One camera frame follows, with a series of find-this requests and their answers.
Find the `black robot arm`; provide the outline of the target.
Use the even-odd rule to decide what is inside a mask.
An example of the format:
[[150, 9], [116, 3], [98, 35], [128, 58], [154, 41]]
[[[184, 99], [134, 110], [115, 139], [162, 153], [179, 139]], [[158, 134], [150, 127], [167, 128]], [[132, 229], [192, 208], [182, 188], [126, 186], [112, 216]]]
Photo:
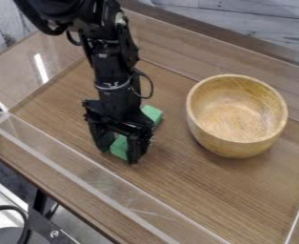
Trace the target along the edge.
[[98, 100], [84, 100], [86, 120], [95, 144], [108, 152], [120, 135], [126, 137], [126, 160], [135, 164], [147, 153], [154, 136], [154, 121], [142, 111], [140, 60], [119, 0], [13, 0], [38, 29], [64, 35], [83, 48], [95, 69]]

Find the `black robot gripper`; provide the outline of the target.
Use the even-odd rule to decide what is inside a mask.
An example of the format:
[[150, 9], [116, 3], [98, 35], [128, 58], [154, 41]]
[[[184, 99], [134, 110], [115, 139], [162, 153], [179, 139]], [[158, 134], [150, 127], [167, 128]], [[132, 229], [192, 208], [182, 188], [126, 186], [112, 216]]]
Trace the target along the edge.
[[127, 161], [138, 164], [147, 154], [154, 122], [142, 111], [142, 85], [128, 83], [115, 89], [98, 88], [99, 98], [83, 101], [86, 119], [98, 149], [107, 153], [116, 133], [127, 136]]

